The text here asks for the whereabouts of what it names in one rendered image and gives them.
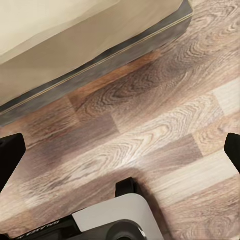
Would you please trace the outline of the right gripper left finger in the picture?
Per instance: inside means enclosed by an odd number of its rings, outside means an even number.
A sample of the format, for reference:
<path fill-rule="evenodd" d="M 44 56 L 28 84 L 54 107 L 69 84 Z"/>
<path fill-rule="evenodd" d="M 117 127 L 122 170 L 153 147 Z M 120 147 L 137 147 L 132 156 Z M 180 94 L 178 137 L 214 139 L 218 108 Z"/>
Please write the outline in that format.
<path fill-rule="evenodd" d="M 26 152 L 21 133 L 0 138 L 0 193 Z"/>

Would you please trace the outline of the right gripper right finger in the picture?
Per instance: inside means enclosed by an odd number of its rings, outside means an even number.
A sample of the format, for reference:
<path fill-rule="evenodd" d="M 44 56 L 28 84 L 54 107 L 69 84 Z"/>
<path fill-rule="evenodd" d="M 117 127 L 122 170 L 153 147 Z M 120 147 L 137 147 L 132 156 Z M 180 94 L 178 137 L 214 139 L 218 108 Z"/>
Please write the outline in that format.
<path fill-rule="evenodd" d="M 224 151 L 240 173 L 240 135 L 235 133 L 228 133 Z"/>

